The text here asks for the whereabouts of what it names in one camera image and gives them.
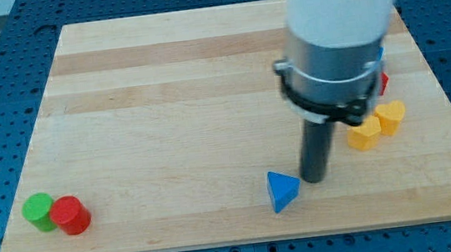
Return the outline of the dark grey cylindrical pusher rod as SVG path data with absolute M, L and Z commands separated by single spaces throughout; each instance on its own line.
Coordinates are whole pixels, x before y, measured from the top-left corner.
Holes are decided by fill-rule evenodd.
M 334 123 L 305 120 L 302 128 L 300 175 L 308 183 L 319 183 L 326 176 L 331 151 Z

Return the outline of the blue block behind arm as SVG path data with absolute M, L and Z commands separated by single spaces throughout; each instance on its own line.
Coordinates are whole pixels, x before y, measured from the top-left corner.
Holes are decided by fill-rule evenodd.
M 383 60 L 384 48 L 380 47 L 378 51 L 378 60 Z

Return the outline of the red block behind arm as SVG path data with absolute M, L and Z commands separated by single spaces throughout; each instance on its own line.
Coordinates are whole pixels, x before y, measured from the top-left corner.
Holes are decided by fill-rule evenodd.
M 388 87 L 388 80 L 389 80 L 389 76 L 385 73 L 385 72 L 381 72 L 381 87 L 380 87 L 380 92 L 379 95 L 383 96 L 386 92 L 386 89 Z

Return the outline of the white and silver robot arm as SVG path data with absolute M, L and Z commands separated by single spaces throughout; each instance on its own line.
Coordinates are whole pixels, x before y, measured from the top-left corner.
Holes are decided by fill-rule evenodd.
M 376 107 L 381 45 L 394 0 L 286 0 L 286 45 L 273 64 L 281 95 L 304 119 L 300 175 L 320 182 L 334 123 L 357 127 Z

